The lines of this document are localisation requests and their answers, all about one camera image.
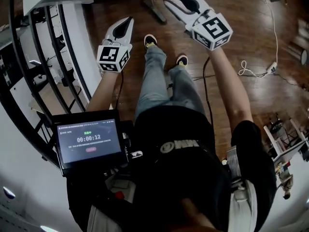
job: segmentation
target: person's leg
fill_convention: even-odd
[[[187,63],[188,58],[182,55],[177,59],[177,65],[169,71],[173,82],[173,96],[171,100],[174,105],[185,106],[205,114],[203,103],[197,93],[195,84],[185,69]]]
[[[144,44],[147,49],[145,54],[145,73],[135,118],[152,107],[165,105],[170,102],[163,74],[166,55],[157,47],[156,39],[153,35],[146,35]]]

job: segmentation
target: pink button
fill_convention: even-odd
[[[97,150],[96,147],[91,147],[91,148],[87,148],[86,152],[93,152],[93,151],[96,151],[96,150]]]

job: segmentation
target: black screen frame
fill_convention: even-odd
[[[115,126],[121,152],[69,163],[63,162],[57,126],[66,126],[108,119],[115,120]],[[97,170],[107,171],[113,167],[122,165],[127,162],[125,143],[122,137],[118,110],[106,110],[53,116],[53,132],[56,136],[56,153],[63,176],[68,176],[74,173],[93,173]]]

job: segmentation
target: black and white marker cube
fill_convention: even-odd
[[[130,58],[127,46],[99,45],[97,63],[105,72],[121,72]]]
[[[232,34],[233,30],[222,14],[211,16],[192,27],[193,38],[211,51],[229,42]]]

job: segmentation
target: wooden floor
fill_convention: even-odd
[[[240,62],[246,60],[248,68],[255,73],[265,72],[275,61],[276,43],[271,12],[264,0],[205,1],[217,13],[222,13],[234,30],[231,41],[223,47],[234,69],[238,72]],[[284,50],[290,41],[296,40],[308,48],[308,42],[298,36],[298,19],[306,19],[306,13],[301,0],[287,2],[287,5],[283,1],[271,4],[279,38],[277,73],[286,80],[274,75],[262,79],[241,77],[249,95],[254,121],[261,129],[275,112],[279,112],[284,118],[296,118],[303,126],[307,125],[309,94],[297,85],[309,89],[309,69],[301,67],[299,61]],[[154,21],[140,6],[140,0],[96,0],[95,4],[84,6],[95,52],[112,23],[126,16],[135,19],[133,50],[131,59],[124,69],[125,81],[118,106],[122,119],[134,120],[145,64],[144,35],[152,33],[156,36],[158,45],[168,56],[166,68],[173,67],[180,53],[186,53],[189,57],[188,71],[192,77],[202,76],[203,64],[208,57],[203,46],[183,33],[184,26],[165,8],[163,0],[155,0],[155,4],[167,18],[167,25],[162,26]],[[213,74],[211,64],[206,72]],[[119,91],[120,78],[114,91],[114,102]],[[196,86],[208,115],[203,80],[196,81]],[[224,158],[226,150],[230,147],[229,122],[214,77],[207,79],[207,86],[213,112],[216,150],[218,156]],[[266,135],[263,135],[263,138],[267,143]]]

